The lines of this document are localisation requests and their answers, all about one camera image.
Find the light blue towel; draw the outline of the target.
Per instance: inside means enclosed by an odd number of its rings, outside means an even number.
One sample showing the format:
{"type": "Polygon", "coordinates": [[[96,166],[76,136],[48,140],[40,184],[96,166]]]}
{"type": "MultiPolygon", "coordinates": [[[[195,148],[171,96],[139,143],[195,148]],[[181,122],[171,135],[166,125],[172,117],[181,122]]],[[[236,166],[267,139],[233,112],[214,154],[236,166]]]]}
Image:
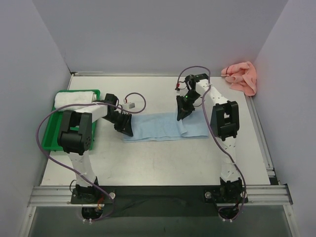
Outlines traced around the light blue towel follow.
{"type": "Polygon", "coordinates": [[[181,120],[177,120],[176,113],[135,115],[132,117],[131,126],[133,136],[124,135],[125,143],[209,137],[209,130],[201,111],[192,113],[181,120]]]}

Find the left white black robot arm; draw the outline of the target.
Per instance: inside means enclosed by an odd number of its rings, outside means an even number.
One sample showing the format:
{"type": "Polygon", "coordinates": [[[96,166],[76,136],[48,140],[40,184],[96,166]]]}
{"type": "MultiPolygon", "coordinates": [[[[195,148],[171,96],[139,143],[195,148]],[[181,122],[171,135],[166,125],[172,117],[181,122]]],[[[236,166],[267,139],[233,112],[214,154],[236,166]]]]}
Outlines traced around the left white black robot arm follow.
{"type": "Polygon", "coordinates": [[[75,109],[67,108],[63,112],[57,143],[67,153],[76,174],[75,194],[88,203],[96,202],[102,195],[98,188],[89,157],[92,143],[92,124],[98,119],[105,119],[114,125],[114,129],[129,137],[133,136],[131,118],[128,111],[135,107],[127,102],[117,105],[118,98],[106,94],[104,100],[83,102],[75,109]]]}

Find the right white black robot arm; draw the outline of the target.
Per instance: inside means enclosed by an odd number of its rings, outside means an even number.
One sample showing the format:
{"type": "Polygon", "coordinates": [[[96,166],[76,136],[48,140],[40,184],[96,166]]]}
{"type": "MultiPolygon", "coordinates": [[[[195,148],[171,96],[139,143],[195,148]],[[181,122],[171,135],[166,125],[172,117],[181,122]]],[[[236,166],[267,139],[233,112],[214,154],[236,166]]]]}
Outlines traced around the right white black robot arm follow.
{"type": "Polygon", "coordinates": [[[177,120],[183,120],[195,110],[195,101],[202,99],[203,117],[221,155],[220,185],[206,191],[205,197],[217,203],[232,203],[243,194],[242,175],[236,163],[236,138],[239,130],[239,107],[236,101],[225,98],[210,83],[207,74],[186,76],[185,95],[176,96],[177,120]]]}

